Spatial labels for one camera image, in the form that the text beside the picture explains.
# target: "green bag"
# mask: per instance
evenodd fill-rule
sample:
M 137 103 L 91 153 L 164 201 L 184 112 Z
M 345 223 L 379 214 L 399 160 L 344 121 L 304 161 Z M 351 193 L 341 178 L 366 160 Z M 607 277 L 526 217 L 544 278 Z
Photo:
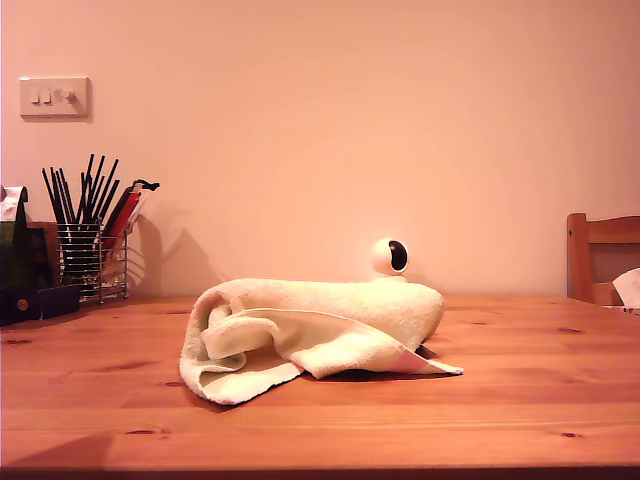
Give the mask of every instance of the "green bag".
M 25 187 L 0 187 L 0 291 L 36 284 L 24 204 Z

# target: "red object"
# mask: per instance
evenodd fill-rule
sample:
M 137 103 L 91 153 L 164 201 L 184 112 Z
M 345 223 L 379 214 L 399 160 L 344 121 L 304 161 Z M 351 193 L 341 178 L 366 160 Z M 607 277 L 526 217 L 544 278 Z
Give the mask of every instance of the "red object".
M 140 201 L 141 194 L 139 192 L 131 192 L 129 193 L 129 198 L 127 198 L 122 210 L 118 213 L 113 225 L 109 227 L 109 230 L 105 230 L 104 238 L 102 241 L 102 249 L 109 250 L 113 248 L 116 244 L 116 240 L 122 234 L 127 223 L 129 222 L 129 218 L 131 218 L 131 214 L 138 205 Z

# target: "black stick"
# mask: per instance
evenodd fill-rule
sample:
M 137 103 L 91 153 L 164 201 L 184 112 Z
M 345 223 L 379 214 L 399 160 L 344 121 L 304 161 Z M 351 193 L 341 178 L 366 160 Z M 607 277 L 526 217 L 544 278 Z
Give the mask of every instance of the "black stick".
M 98 200 L 98 195 L 102 191 L 102 184 L 104 183 L 104 178 L 105 178 L 104 175 L 102 176 L 102 178 L 100 178 L 100 182 L 98 183 L 98 188 L 96 189 L 96 194 L 93 196 L 93 201 L 89 206 L 89 218 L 91 218 L 92 220 L 95 214 L 96 201 Z
M 84 194 L 87 190 L 87 182 L 84 179 L 84 172 L 80 172 L 80 180 L 82 181 L 82 192 L 80 194 L 80 203 L 78 203 L 78 213 L 76 214 L 76 223 L 80 223 L 80 214 L 84 211 Z
M 87 167 L 87 173 L 84 178 L 89 178 L 89 175 L 91 175 L 91 167 L 93 167 L 93 153 L 89 157 L 89 166 Z
M 93 188 L 91 189 L 91 193 L 89 194 L 89 205 L 93 205 L 95 202 L 96 195 L 96 186 L 98 185 L 98 179 L 100 178 L 100 172 L 102 171 L 102 166 L 104 165 L 104 155 L 100 159 L 100 165 L 98 166 L 98 171 L 96 172 L 96 181 L 93 182 Z
M 118 188 L 118 184 L 120 183 L 120 180 L 116 180 L 113 183 L 113 187 L 111 188 L 111 191 L 109 192 L 109 196 L 107 197 L 107 201 L 104 204 L 104 207 L 102 207 L 102 210 L 100 211 L 100 219 L 104 220 L 105 215 L 107 214 L 107 211 L 109 210 L 109 205 L 111 204 L 111 200 L 113 200 L 113 196 L 116 193 L 116 188 Z
M 69 210 L 69 204 L 67 203 L 67 196 L 64 193 L 64 185 L 60 177 L 60 172 L 56 172 L 56 181 L 58 182 L 58 188 L 60 189 L 60 198 L 62 200 L 62 213 L 64 213 L 65 222 L 67 224 L 73 223 L 73 217 L 71 216 L 71 210 Z
M 64 171 L 62 170 L 62 168 L 60 169 L 60 178 L 62 179 L 62 190 L 64 192 L 64 198 L 66 199 L 67 205 L 69 206 L 69 223 L 76 223 L 76 217 L 73 214 L 73 202 L 71 201 L 69 184 L 67 183 L 67 179 L 64 177 Z
M 91 175 L 85 177 L 87 181 L 86 198 L 84 199 L 84 211 L 82 212 L 82 223 L 91 223 L 89 218 L 89 192 L 91 192 Z
M 54 207 L 53 210 L 56 214 L 56 222 L 59 224 L 64 224 L 64 213 L 62 212 L 62 204 L 60 203 L 60 190 L 58 189 L 58 183 L 56 182 L 56 174 L 53 171 L 53 167 L 51 169 L 51 184 L 53 185 L 53 200 Z
M 49 177 L 47 177 L 47 171 L 42 169 L 42 176 L 44 177 L 44 183 L 47 185 L 47 191 L 49 192 L 49 199 L 51 200 L 51 207 L 53 208 L 53 212 L 55 214 L 56 206 L 55 200 L 53 198 L 53 192 L 51 191 L 51 185 L 49 184 Z
M 109 178 L 107 179 L 107 183 L 105 184 L 104 190 L 102 191 L 102 195 L 100 197 L 100 201 L 98 202 L 98 206 L 97 206 L 96 211 L 94 212 L 94 216 L 92 218 L 94 223 L 98 218 L 98 213 L 100 212 L 100 209 L 102 208 L 102 203 L 104 202 L 105 196 L 107 195 L 107 192 L 109 191 L 109 185 L 111 185 L 111 179 L 113 178 L 113 174 L 116 171 L 116 167 L 118 166 L 118 162 L 119 162 L 119 160 L 116 158 L 116 161 L 114 162 L 113 167 L 111 167 L 111 173 L 109 174 Z

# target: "dark box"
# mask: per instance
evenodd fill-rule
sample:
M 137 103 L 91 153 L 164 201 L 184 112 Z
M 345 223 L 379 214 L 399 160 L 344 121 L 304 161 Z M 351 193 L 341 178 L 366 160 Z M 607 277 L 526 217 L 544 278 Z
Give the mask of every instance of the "dark box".
M 80 308 L 80 285 L 42 290 L 12 288 L 0 292 L 0 325 L 57 317 Z

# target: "metal wire basket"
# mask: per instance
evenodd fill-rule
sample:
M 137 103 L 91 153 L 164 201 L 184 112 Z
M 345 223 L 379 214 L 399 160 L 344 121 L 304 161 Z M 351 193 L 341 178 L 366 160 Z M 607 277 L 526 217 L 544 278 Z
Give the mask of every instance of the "metal wire basket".
M 80 285 L 83 300 L 129 296 L 128 231 L 120 237 L 104 235 L 102 223 L 57 224 L 58 282 Z

